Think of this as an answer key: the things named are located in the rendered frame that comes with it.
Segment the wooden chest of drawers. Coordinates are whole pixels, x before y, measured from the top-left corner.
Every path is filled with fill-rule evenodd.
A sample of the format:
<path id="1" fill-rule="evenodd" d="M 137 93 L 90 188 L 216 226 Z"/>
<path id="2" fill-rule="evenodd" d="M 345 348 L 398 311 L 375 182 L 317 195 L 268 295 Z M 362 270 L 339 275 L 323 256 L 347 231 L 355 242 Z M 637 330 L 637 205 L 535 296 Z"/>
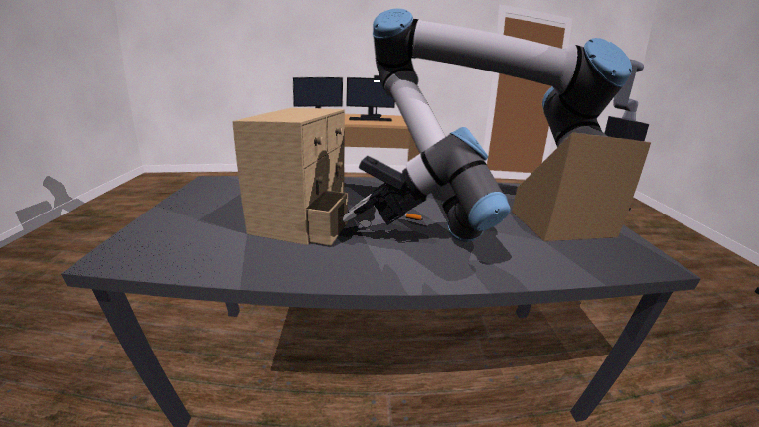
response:
<path id="1" fill-rule="evenodd" d="M 327 152 L 327 117 L 341 112 L 344 142 Z M 304 166 L 302 125 L 322 118 L 326 153 Z M 233 133 L 247 234 L 308 245 L 306 208 L 342 176 L 345 192 L 345 109 L 273 111 L 233 121 Z M 328 186 L 327 154 L 341 145 L 344 173 Z M 323 156 L 327 188 L 306 206 L 304 168 Z"/>

